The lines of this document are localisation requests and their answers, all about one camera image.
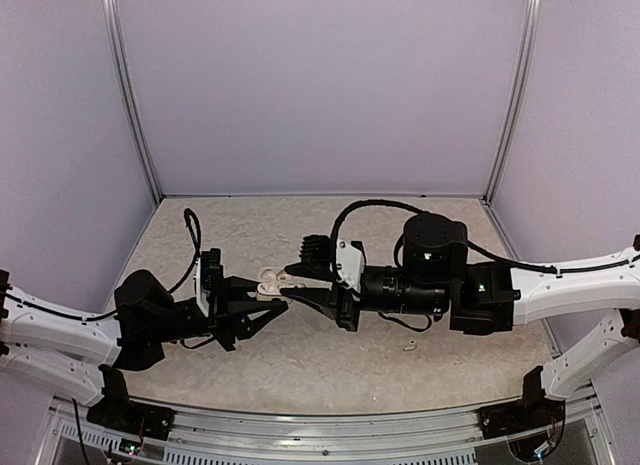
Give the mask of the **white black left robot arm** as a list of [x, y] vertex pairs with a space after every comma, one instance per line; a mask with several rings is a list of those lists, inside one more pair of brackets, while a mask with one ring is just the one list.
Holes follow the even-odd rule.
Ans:
[[279, 299], [253, 297], [254, 282], [221, 278], [209, 290], [175, 300], [148, 270], [115, 290], [116, 308], [83, 315], [36, 298], [1, 273], [1, 368], [50, 385], [91, 407], [121, 430], [140, 419], [123, 372], [144, 371], [165, 357], [163, 346], [202, 337], [232, 351], [288, 309]]

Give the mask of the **white stem earbud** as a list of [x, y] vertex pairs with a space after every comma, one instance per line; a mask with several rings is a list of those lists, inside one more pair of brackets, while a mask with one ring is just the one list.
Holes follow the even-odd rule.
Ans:
[[414, 351], [417, 348], [417, 344], [415, 340], [411, 340], [408, 345], [403, 347], [404, 352]]

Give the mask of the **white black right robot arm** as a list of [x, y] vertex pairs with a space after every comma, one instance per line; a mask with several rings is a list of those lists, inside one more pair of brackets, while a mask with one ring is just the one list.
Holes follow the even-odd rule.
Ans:
[[[363, 311], [448, 316], [449, 327], [487, 336], [547, 317], [604, 310], [606, 316], [560, 357], [523, 379], [522, 398], [511, 411], [523, 429], [546, 417], [551, 403], [568, 399], [579, 385], [639, 346], [639, 247], [609, 256], [539, 265], [515, 262], [482, 251], [464, 223], [421, 212], [409, 218], [396, 246], [395, 266], [366, 264], [355, 244], [335, 236], [304, 238], [301, 261], [289, 275], [330, 283], [330, 288], [282, 289], [347, 330], [358, 327]], [[470, 264], [468, 252], [485, 261]]]

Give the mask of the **white earbud charging case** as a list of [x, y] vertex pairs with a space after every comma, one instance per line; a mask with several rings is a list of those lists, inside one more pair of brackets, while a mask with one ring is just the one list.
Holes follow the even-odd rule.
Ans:
[[258, 271], [256, 282], [256, 299], [258, 301], [282, 299], [282, 289], [303, 288], [305, 286], [299, 277], [289, 275], [284, 269], [273, 267], [261, 268]]

